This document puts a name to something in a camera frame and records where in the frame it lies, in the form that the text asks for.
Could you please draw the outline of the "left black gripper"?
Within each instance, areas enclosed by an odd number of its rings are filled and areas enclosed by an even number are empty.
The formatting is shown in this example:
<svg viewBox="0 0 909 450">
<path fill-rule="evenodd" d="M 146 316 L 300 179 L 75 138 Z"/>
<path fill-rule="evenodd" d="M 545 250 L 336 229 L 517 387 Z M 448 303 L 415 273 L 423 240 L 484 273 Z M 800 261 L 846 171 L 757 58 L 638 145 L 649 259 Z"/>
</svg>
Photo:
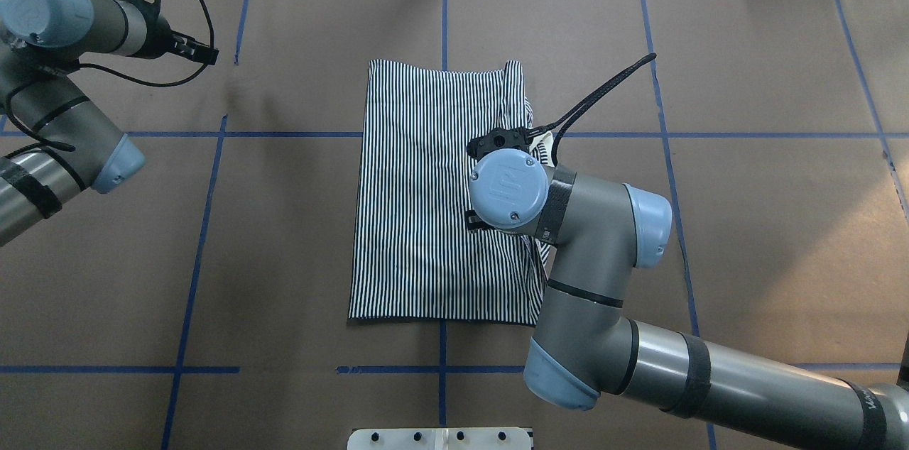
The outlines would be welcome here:
<svg viewBox="0 0 909 450">
<path fill-rule="evenodd" d="M 146 59 L 156 59 L 172 53 L 188 59 L 195 64 L 215 65 L 219 50 L 213 45 L 205 45 L 195 37 L 174 33 L 163 14 L 155 19 L 146 20 Z"/>
</svg>

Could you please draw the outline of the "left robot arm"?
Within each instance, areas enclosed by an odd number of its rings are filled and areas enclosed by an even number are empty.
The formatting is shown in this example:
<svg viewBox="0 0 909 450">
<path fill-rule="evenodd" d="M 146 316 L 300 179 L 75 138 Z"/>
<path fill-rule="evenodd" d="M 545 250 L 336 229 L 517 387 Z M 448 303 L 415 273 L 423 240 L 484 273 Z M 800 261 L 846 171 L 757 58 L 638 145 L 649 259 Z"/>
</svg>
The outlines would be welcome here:
<svg viewBox="0 0 909 450">
<path fill-rule="evenodd" d="M 168 53 L 204 70 L 213 40 L 175 31 L 161 0 L 2 0 L 2 114 L 29 142 L 2 155 L 2 243 L 56 215 L 81 192 L 108 194 L 146 157 L 71 79 L 85 53 L 153 60 Z"/>
</svg>

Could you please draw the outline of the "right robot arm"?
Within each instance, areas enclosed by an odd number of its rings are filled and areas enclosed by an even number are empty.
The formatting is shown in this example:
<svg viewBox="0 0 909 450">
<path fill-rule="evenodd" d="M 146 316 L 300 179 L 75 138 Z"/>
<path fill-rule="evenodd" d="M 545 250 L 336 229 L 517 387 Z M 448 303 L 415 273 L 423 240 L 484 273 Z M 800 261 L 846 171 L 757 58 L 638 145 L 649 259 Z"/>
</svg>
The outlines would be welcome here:
<svg viewBox="0 0 909 450">
<path fill-rule="evenodd" d="M 481 219 L 554 244 L 525 382 L 608 395 L 795 448 L 905 449 L 907 388 L 804 369 L 896 358 L 907 226 L 858 145 L 681 145 L 677 195 L 527 153 L 469 176 Z"/>
</svg>

